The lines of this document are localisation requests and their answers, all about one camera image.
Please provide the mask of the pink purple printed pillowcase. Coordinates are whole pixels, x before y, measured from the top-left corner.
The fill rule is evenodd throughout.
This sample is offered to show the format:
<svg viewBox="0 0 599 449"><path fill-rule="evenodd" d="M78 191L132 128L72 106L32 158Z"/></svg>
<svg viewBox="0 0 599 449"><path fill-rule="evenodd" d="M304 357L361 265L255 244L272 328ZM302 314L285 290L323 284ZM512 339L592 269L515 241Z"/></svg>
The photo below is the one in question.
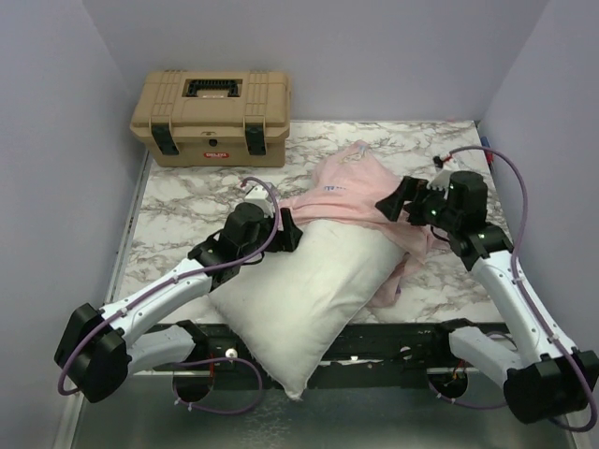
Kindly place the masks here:
<svg viewBox="0 0 599 449"><path fill-rule="evenodd" d="M319 162L308 191L280 202L282 208L290 209L298 225L317 219L359 225L381 232L404 251L399 264L368 303L373 308L396 303L401 278L424 267L434 243L431 231L408 224L405 214L391 222L375 207L400 182L400 177L375 158L370 146L358 140Z"/></svg>

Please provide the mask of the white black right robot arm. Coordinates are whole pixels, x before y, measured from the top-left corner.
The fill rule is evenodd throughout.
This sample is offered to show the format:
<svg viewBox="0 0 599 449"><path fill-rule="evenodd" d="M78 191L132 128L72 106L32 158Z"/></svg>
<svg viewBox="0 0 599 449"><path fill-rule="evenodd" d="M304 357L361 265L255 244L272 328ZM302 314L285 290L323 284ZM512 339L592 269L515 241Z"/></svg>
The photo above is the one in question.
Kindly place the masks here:
<svg viewBox="0 0 599 449"><path fill-rule="evenodd" d="M375 207L391 222L403 211L410 225L446 232L452 252L484 287L516 348L508 350L465 321L430 343L431 358L450 366L464 360L503 389L507 407L531 424L588 409L586 432L598 422L592 390L598 357L580 351L552 320L526 279L516 249L501 227L487 220L488 186L472 171L440 174L433 181L405 177Z"/></svg>

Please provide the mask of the tan plastic toolbox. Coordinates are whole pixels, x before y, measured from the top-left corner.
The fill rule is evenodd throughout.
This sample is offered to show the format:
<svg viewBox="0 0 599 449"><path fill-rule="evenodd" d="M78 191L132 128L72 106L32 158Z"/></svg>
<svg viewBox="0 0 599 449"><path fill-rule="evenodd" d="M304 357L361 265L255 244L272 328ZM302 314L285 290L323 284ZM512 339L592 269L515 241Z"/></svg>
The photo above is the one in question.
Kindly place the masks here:
<svg viewBox="0 0 599 449"><path fill-rule="evenodd" d="M152 72L130 130L161 167L282 167L291 93L285 72Z"/></svg>

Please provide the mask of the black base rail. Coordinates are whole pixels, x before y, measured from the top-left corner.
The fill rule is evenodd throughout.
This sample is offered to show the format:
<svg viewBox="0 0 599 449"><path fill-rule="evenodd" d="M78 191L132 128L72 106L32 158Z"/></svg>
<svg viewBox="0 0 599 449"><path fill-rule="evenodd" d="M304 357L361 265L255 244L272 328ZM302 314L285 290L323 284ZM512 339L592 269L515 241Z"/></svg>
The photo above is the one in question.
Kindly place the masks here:
<svg viewBox="0 0 599 449"><path fill-rule="evenodd" d="M194 342L199 343L188 361L224 356L225 349L235 349L242 359L256 366L263 379L263 388L283 390L283 386L261 368L249 349L228 326L194 324L184 320ZM450 353L449 331L475 326L483 333L507 332L502 323L473 323L465 318L436 324L363 324L347 325L322 357L322 362L308 380L308 389L373 388L401 386L425 388L428 369L452 370L458 359ZM179 368L166 364L156 369L160 374L174 371L177 386L196 388L214 385L219 390L257 389L257 379L251 368L239 363L213 363L209 369Z"/></svg>

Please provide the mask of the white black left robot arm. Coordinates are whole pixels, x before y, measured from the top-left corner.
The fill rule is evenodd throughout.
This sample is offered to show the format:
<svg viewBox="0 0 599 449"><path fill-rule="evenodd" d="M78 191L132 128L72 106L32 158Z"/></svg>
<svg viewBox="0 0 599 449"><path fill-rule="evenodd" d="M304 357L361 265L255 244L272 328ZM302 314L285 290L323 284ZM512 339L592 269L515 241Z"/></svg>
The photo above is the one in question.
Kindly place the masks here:
<svg viewBox="0 0 599 449"><path fill-rule="evenodd" d="M132 374L166 364L196 369L207 347L189 325L154 332L153 326L193 299L237 276L265 253L294 252L302 237L290 209L274 213L240 203L222 229L196 245L172 270L137 293L100 309L74 310L54 355L61 395L90 402L113 394Z"/></svg>

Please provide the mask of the white pillow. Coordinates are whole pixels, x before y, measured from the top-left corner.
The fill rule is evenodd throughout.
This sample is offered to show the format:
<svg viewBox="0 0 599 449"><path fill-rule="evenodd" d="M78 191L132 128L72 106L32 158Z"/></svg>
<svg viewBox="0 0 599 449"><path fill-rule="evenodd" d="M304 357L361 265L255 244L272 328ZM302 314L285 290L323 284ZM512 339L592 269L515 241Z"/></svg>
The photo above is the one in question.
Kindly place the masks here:
<svg viewBox="0 0 599 449"><path fill-rule="evenodd" d="M210 293L211 304L292 400L405 251L381 232L309 223L293 253L270 253Z"/></svg>

